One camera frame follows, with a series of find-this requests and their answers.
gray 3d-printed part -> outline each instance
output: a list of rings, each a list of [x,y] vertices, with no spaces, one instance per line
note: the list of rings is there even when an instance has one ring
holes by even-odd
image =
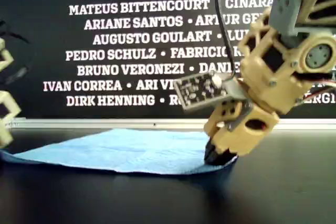
[[[295,36],[295,24],[302,0],[273,0],[269,25],[282,35]]]
[[[225,123],[225,127],[227,128],[228,131],[232,132],[235,130],[236,127],[242,122],[242,120],[251,113],[253,109],[253,103],[250,102],[249,100],[246,100],[243,102],[243,108],[242,111],[240,112],[239,116],[231,122]]]
[[[306,38],[306,34],[298,34],[297,36],[281,35],[280,41],[287,48],[297,48]]]
[[[306,55],[306,64],[309,68],[321,68],[331,59],[331,48],[328,45],[318,45]]]

black cable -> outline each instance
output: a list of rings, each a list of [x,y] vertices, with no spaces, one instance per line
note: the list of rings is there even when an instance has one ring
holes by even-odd
[[[224,45],[226,47],[226,54],[230,60],[231,69],[232,69],[231,76],[226,79],[226,81],[229,81],[235,77],[236,69],[235,69],[235,60],[233,56],[234,54],[233,54],[231,42],[229,40],[229,36],[227,34],[227,30],[225,29],[225,25],[224,25],[221,0],[215,0],[215,8],[216,8],[216,14],[218,17],[219,27],[222,33],[222,38],[224,40]]]
[[[10,30],[9,25],[6,23],[6,21],[4,20],[0,20],[0,27],[2,26],[6,26],[5,30],[3,32],[0,33],[0,37],[13,37],[15,39],[21,40],[26,44],[30,44],[30,41],[26,38],[24,38],[23,36],[13,33]],[[1,79],[0,78],[0,84],[11,84],[15,81],[17,81],[18,79],[21,79],[23,76],[26,75],[26,73],[31,69],[31,65],[32,65],[32,56],[31,59],[28,61],[28,63],[24,64],[23,67],[21,67],[18,71],[16,71],[14,74],[6,77],[5,79]]]
[[[301,81],[321,81],[321,80],[331,80],[331,73],[293,73],[293,76]]]

black backdrop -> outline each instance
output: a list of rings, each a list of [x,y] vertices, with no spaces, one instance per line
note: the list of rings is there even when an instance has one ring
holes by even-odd
[[[201,65],[209,65],[211,62],[215,65],[221,62],[227,62],[227,57],[219,52],[215,58],[171,58],[171,48],[185,47],[222,47],[223,41],[217,38],[219,27],[217,25],[199,25],[200,18],[204,19],[205,15],[214,15],[214,0],[199,1],[201,10],[171,10],[168,12],[137,12],[137,13],[121,13],[120,9],[117,13],[110,14],[88,14],[88,15],[69,15],[70,5],[87,5],[87,4],[113,4],[118,7],[121,2],[143,2],[143,1],[169,1],[169,0],[0,0],[0,18],[4,19],[11,25],[12,31],[26,37],[32,42],[32,46],[28,46],[20,41],[11,38],[5,38],[7,48],[15,58],[6,71],[8,74],[17,70],[21,65],[29,61],[32,54],[33,67],[30,73],[23,79],[3,87],[11,92],[23,109],[20,116],[27,118],[204,118],[211,111],[200,111],[193,114],[185,114],[179,105],[170,105],[171,97],[175,95],[174,90],[164,89],[160,84],[160,80],[175,79],[188,74],[204,71]],[[242,0],[222,0],[223,10],[226,14],[235,14],[238,17],[239,24],[229,24],[228,29],[240,32],[248,29],[248,18],[252,13],[262,13],[265,9],[265,3],[270,4],[269,0],[259,3],[260,0],[248,0],[250,5],[244,7]],[[124,29],[103,29],[103,30],[85,30],[87,20],[93,19],[116,19],[131,18],[131,26],[136,21],[144,17],[162,17],[162,16],[181,16],[183,19],[182,26],[175,27],[153,27],[153,28],[124,28]],[[162,33],[168,31],[183,31],[184,34],[189,31],[211,31],[210,41],[197,42],[177,42],[177,43],[154,43],[152,40],[153,33]],[[151,41],[147,44],[123,44],[123,45],[93,45],[95,36],[100,34],[120,34],[120,33],[148,33]],[[237,40],[232,38],[232,44],[237,45]],[[155,59],[108,59],[108,50],[122,48],[155,48]],[[73,61],[66,60],[66,51],[72,50],[103,50],[105,53],[104,60],[96,61]],[[169,74],[126,74],[123,70],[127,68],[135,68],[138,64],[157,63],[173,63],[184,64],[183,68],[178,68],[179,72],[171,72]],[[107,76],[78,76],[77,66],[84,65],[117,65],[114,70],[119,69],[117,75]],[[90,80],[113,80],[120,81],[122,90],[115,91],[76,91],[74,90],[74,82],[83,83]],[[141,84],[143,80],[157,80],[157,89],[155,90],[136,90],[136,86]],[[71,81],[71,90],[68,91],[44,91],[44,82],[53,81]],[[69,96],[94,96],[96,105],[92,106],[67,106],[67,97]],[[122,99],[125,95],[150,95],[153,99],[149,101],[149,105],[115,105],[109,106],[98,105],[98,96],[111,95],[113,99]],[[299,108],[293,109],[286,118],[335,118],[336,110],[334,108],[334,95],[324,95],[314,104],[305,104]]]

black table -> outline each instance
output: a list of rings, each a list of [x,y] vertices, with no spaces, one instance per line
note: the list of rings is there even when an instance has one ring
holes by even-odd
[[[102,130],[14,130],[17,153]],[[336,131],[275,131],[231,169],[125,175],[4,164],[1,224],[334,224]]]

blue cloth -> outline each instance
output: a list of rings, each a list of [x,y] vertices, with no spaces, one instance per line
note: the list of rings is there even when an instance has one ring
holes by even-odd
[[[187,175],[224,168],[204,164],[207,141],[203,132],[115,129],[14,155],[3,150],[0,154],[9,163]]]

